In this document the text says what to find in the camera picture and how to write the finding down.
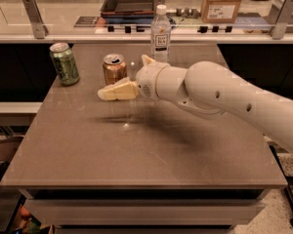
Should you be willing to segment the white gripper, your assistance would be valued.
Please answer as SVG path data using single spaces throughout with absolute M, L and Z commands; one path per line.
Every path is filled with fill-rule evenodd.
M 112 85 L 99 89 L 99 98 L 102 100 L 127 100 L 136 98 L 140 93 L 144 98 L 159 100 L 156 82 L 160 72 L 168 66 L 168 63 L 157 62 L 147 55 L 142 55 L 142 61 L 144 66 L 137 72 L 136 82 L 125 77 Z

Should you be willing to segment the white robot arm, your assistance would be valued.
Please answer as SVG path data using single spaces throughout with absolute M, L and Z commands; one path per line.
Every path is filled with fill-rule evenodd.
M 126 77 L 98 90 L 102 100 L 138 96 L 165 100 L 191 114 L 213 118 L 233 114 L 293 154 L 293 100 L 263 90 L 212 61 L 175 67 L 142 56 L 136 78 Z

